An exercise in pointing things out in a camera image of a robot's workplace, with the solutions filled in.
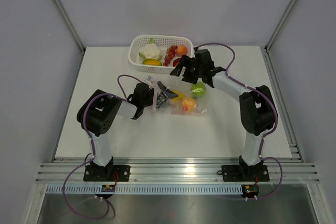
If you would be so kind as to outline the dark purple fake fruit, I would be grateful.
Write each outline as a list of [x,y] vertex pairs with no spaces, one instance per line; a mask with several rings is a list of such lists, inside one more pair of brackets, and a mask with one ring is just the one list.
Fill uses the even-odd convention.
[[173,67],[176,67],[176,66],[180,63],[181,59],[182,59],[182,58],[177,58],[177,59],[175,59],[175,60],[173,61],[172,66],[173,66]]

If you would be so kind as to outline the orange red fake peach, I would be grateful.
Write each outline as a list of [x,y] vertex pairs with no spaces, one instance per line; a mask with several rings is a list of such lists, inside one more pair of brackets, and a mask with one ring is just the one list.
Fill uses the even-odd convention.
[[175,51],[176,55],[182,56],[187,55],[187,47],[185,45],[179,45]]

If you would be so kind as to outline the yellow fake fruit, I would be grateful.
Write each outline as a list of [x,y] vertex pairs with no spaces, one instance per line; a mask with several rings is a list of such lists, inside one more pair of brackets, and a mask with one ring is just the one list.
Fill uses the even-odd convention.
[[185,94],[182,92],[179,92],[177,90],[173,90],[175,92],[175,94],[177,94],[177,97],[174,97],[171,99],[171,103],[172,104],[177,104],[179,102],[181,102],[184,98],[185,98]]

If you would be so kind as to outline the red fake fruit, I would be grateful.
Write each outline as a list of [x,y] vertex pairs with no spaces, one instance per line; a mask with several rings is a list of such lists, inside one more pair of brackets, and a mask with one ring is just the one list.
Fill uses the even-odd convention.
[[172,45],[166,50],[166,55],[164,57],[163,66],[169,66],[172,59],[176,55],[177,45]]

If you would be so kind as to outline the orange yellow fake peach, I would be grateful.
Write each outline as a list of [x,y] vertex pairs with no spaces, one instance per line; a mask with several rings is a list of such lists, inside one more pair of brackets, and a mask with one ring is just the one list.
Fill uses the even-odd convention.
[[184,112],[194,112],[197,108],[197,102],[191,97],[185,97],[181,101],[180,107]]

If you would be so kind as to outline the clear zip top bag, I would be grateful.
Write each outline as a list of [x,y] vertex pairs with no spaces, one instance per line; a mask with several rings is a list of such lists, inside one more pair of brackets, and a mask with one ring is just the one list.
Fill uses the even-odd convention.
[[154,81],[153,103],[154,112],[192,115],[207,112],[208,94],[204,83],[187,82],[165,83]]

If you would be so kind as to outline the green fake apple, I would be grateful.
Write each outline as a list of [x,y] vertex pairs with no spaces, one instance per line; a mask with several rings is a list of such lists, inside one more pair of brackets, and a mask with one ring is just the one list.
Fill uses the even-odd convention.
[[205,84],[202,82],[198,82],[196,84],[192,84],[191,86],[191,94],[193,97],[200,98],[206,93]]

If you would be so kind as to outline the yellow green fake mango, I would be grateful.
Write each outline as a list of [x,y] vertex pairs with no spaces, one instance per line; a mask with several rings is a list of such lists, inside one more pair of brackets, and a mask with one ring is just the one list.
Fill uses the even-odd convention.
[[142,64],[149,66],[162,66],[162,63],[159,60],[155,59],[145,59],[142,61]]

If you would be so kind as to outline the white fake cauliflower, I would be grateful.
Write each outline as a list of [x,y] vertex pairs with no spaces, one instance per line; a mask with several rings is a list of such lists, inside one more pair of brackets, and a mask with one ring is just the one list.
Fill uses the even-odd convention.
[[145,59],[160,60],[162,58],[161,49],[155,44],[153,39],[139,49],[139,57]]

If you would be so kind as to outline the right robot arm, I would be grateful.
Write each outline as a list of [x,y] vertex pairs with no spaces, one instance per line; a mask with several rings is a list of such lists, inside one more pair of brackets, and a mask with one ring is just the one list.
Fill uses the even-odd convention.
[[183,55],[171,76],[196,84],[198,80],[223,91],[239,104],[240,120],[246,131],[243,152],[237,165],[223,165],[218,172],[225,182],[267,182],[269,175],[262,157],[265,137],[278,125],[278,113],[270,89],[250,87],[236,80],[227,68],[215,66],[207,49],[197,50],[194,57]]

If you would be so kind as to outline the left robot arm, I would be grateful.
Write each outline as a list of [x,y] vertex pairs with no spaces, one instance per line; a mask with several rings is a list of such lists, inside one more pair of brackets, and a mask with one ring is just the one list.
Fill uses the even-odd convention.
[[85,182],[127,182],[129,165],[114,162],[106,133],[116,116],[137,120],[145,108],[159,109],[168,100],[179,95],[162,82],[149,85],[138,83],[132,94],[123,99],[100,89],[96,90],[77,113],[77,122],[85,130],[91,145],[91,160],[85,161]]

